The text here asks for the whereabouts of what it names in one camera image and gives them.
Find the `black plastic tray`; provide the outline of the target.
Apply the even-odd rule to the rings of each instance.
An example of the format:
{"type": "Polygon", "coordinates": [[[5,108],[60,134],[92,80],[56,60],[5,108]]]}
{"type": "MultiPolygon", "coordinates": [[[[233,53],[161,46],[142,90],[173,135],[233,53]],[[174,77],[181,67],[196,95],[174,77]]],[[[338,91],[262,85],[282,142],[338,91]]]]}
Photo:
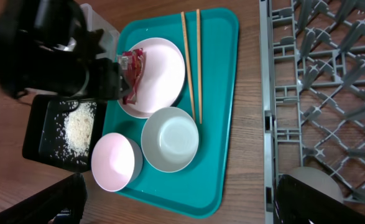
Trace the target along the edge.
{"type": "Polygon", "coordinates": [[[105,102],[37,95],[31,106],[22,156],[72,172],[90,170],[93,148],[102,135],[105,112],[105,102]],[[65,120],[70,112],[83,108],[90,113],[93,124],[90,126],[91,135],[86,148],[77,151],[67,141],[65,120]]]}

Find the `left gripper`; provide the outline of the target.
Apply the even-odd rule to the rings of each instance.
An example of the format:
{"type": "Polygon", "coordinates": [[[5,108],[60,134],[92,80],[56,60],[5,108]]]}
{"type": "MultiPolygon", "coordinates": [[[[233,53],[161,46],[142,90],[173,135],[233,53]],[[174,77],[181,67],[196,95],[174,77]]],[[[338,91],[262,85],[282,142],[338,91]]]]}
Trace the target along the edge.
{"type": "Polygon", "coordinates": [[[130,92],[131,85],[120,64],[108,58],[93,61],[89,67],[89,80],[86,87],[88,98],[119,100],[130,92]]]}

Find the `grey bowl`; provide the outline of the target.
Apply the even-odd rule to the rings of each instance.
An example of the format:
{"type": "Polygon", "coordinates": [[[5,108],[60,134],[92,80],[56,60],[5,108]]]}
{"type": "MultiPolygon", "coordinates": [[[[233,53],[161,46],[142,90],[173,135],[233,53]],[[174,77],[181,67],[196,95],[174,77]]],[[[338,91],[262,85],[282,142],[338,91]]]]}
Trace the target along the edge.
{"type": "Polygon", "coordinates": [[[144,124],[141,148],[148,163],[165,172],[178,172],[196,156],[199,133],[193,118],[177,107],[156,111],[144,124]]]}

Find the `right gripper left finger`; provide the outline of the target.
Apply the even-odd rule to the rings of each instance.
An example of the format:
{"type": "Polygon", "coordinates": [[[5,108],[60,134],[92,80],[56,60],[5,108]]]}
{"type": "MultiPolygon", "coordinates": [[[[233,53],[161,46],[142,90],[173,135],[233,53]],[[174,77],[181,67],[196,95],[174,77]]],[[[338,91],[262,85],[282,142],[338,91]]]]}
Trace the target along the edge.
{"type": "Polygon", "coordinates": [[[74,173],[0,212],[0,223],[80,223],[87,198],[83,175],[74,173]]]}

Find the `large white plate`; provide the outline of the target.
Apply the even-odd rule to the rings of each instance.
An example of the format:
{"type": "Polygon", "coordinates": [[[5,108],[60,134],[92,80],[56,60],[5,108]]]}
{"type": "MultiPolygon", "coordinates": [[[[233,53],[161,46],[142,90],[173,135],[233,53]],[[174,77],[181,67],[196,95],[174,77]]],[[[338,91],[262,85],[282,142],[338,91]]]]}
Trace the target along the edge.
{"type": "Polygon", "coordinates": [[[157,110],[172,106],[185,82],[185,62],[179,48],[167,39],[153,37],[131,47],[142,49],[144,66],[134,104],[119,105],[128,115],[146,119],[157,110]]]}

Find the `red snack wrapper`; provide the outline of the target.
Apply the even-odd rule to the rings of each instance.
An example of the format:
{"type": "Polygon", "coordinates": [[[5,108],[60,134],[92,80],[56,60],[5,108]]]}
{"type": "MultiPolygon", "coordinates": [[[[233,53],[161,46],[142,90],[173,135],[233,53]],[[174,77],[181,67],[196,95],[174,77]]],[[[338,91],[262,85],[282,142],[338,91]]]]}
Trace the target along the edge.
{"type": "Polygon", "coordinates": [[[142,79],[144,61],[144,51],[142,48],[126,51],[118,55],[118,63],[132,88],[131,92],[122,98],[124,105],[136,104],[137,89],[142,79]]]}

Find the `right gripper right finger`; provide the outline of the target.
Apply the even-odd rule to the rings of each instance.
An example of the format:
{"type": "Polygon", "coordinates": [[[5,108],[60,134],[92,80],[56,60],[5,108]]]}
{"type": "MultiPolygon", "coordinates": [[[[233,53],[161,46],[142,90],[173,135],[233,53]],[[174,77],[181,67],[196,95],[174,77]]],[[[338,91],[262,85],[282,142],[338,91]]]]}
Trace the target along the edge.
{"type": "Polygon", "coordinates": [[[274,196],[274,222],[283,224],[365,224],[365,216],[290,175],[274,196]]]}

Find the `small pink bowl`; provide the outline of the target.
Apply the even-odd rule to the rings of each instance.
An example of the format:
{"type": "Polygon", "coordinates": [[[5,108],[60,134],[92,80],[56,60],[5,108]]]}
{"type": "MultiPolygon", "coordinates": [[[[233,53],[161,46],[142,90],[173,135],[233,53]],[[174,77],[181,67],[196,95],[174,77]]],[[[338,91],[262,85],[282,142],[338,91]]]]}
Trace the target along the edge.
{"type": "Polygon", "coordinates": [[[142,150],[135,141],[119,133],[109,133],[93,149],[91,170],[102,189],[117,192],[138,177],[143,163],[142,150]]]}

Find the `teal serving tray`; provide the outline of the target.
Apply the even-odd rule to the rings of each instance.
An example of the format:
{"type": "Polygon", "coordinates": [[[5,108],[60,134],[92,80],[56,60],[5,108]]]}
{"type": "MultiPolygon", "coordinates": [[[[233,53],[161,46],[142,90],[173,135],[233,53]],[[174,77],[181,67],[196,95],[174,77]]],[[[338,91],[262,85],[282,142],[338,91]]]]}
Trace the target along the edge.
{"type": "MultiPolygon", "coordinates": [[[[222,200],[228,158],[233,93],[238,61],[239,21],[226,8],[201,14],[201,67],[203,122],[198,98],[198,152],[192,163],[176,173],[165,173],[145,163],[138,178],[120,194],[193,218],[206,218],[217,211],[222,200]]],[[[196,13],[185,13],[193,86],[198,88],[196,13]]],[[[118,52],[138,42],[161,37],[185,53],[180,14],[130,22],[121,32],[118,52]]]]}

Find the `spilled rice pile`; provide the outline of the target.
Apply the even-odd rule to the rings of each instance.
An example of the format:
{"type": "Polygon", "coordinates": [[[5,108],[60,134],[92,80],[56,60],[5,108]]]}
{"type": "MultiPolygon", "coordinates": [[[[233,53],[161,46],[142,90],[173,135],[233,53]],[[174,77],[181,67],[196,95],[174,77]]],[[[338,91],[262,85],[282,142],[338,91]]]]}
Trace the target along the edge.
{"type": "Polygon", "coordinates": [[[55,115],[55,140],[60,145],[50,158],[78,165],[88,163],[89,148],[93,132],[95,111],[94,102],[60,101],[55,115]]]}

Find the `grey dishwasher rack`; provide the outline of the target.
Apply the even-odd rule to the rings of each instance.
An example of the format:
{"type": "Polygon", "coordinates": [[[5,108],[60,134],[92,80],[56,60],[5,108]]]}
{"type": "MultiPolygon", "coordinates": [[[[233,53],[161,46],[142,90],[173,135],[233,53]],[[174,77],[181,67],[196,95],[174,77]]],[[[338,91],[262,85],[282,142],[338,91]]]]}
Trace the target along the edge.
{"type": "Polygon", "coordinates": [[[259,3],[265,221],[283,175],[313,167],[365,215],[365,0],[259,3]]]}

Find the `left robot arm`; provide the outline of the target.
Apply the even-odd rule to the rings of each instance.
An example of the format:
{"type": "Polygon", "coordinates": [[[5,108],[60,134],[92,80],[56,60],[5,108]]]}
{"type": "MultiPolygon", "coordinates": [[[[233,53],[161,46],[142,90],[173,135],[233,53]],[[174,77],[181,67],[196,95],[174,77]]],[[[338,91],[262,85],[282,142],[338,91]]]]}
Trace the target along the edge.
{"type": "Polygon", "coordinates": [[[0,86],[14,99],[30,89],[61,98],[118,100],[132,91],[109,58],[111,33],[91,30],[75,1],[6,1],[0,14],[0,86]]]}

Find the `small white cup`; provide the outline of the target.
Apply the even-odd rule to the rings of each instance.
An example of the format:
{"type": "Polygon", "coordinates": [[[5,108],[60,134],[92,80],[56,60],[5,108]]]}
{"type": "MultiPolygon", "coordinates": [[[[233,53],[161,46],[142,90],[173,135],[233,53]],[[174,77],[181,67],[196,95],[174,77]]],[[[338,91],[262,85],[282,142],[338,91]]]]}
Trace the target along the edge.
{"type": "Polygon", "coordinates": [[[343,194],[340,187],[326,173],[312,167],[298,167],[292,169],[288,175],[343,203],[343,194]]]}

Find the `wooden chopstick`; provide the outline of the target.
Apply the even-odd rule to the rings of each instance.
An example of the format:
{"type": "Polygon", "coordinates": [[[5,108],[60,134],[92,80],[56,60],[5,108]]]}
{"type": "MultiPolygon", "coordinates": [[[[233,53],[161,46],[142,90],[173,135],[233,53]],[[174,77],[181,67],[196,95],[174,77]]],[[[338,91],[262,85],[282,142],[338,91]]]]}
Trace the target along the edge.
{"type": "Polygon", "coordinates": [[[196,10],[196,40],[197,40],[197,64],[198,64],[198,106],[200,124],[203,122],[203,93],[202,93],[202,67],[201,67],[201,14],[200,9],[196,10]]]}
{"type": "Polygon", "coordinates": [[[193,82],[192,82],[192,71],[191,71],[191,63],[190,63],[190,53],[189,53],[189,45],[188,45],[188,35],[187,35],[187,24],[185,18],[185,12],[180,13],[181,22],[182,22],[182,32],[183,32],[183,43],[185,49],[185,61],[186,61],[186,70],[187,70],[187,78],[188,78],[188,87],[189,87],[189,94],[190,94],[190,103],[192,109],[192,118],[196,120],[196,113],[195,113],[195,97],[193,91],[193,82]]]}

